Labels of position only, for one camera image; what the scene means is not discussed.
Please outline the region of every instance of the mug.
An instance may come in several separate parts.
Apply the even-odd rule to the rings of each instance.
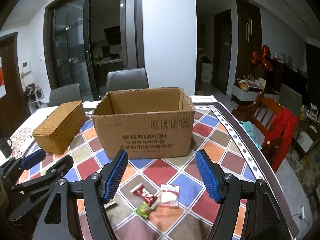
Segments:
[[[2,137],[0,139],[0,152],[2,152],[6,158],[10,157],[10,154],[12,152],[11,146],[12,146],[12,141],[10,139],[7,139],[5,137]]]

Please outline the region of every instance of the chair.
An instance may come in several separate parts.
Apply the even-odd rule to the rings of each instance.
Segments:
[[[262,110],[262,108],[265,107],[266,111],[263,114],[262,118],[258,120],[258,116]],[[270,124],[272,118],[279,114],[283,109],[283,106],[281,106],[279,103],[274,101],[271,98],[266,98],[263,95],[263,92],[260,92],[256,98],[256,100],[248,106],[236,106],[232,110],[232,114],[238,121],[250,121],[252,122],[259,131],[266,136],[268,133],[268,125]],[[271,111],[271,116],[269,117],[267,123],[265,125],[262,124],[264,121],[264,118],[266,117],[267,113]],[[279,150],[279,145],[281,144],[281,141],[283,139],[283,136],[280,136],[277,139],[274,139],[270,141],[270,143],[267,143],[261,150],[263,155],[265,156],[266,160],[271,165],[276,158],[277,152]]]
[[[299,119],[302,106],[302,96],[298,92],[281,83],[278,103],[289,109]]]
[[[54,89],[50,92],[48,106],[59,106],[63,103],[82,101],[78,83]]]
[[[108,73],[107,91],[149,88],[145,68],[116,70]]]

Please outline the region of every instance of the mug handle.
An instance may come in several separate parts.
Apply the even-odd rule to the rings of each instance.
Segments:
[[[8,141],[10,141],[10,143],[11,143],[10,147],[11,147],[11,146],[12,146],[12,140],[11,140],[10,138],[8,138],[8,139],[7,139],[7,142],[8,142]]]

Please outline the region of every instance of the red cloth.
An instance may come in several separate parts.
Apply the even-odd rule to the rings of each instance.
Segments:
[[[266,135],[261,146],[265,146],[267,141],[277,139],[283,134],[283,139],[280,144],[278,155],[276,156],[274,162],[271,164],[271,168],[273,169],[274,173],[277,172],[281,162],[287,155],[297,122],[297,117],[295,117],[293,113],[286,108],[284,108],[279,114],[277,114],[271,121],[269,132]]]

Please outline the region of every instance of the metal screw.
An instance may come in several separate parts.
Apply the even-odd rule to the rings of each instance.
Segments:
[[[67,180],[65,179],[65,178],[63,178],[63,179],[59,179],[59,184],[60,185],[63,185],[63,184],[65,184],[67,182]]]
[[[91,178],[92,179],[97,179],[99,177],[100,177],[100,173],[94,172],[94,173],[91,174]]]
[[[260,185],[265,185],[265,181],[263,180],[263,179],[258,179],[258,183],[260,184]]]
[[[229,172],[226,173],[224,176],[226,177],[226,179],[232,179],[233,178],[233,175],[231,173],[229,173]]]

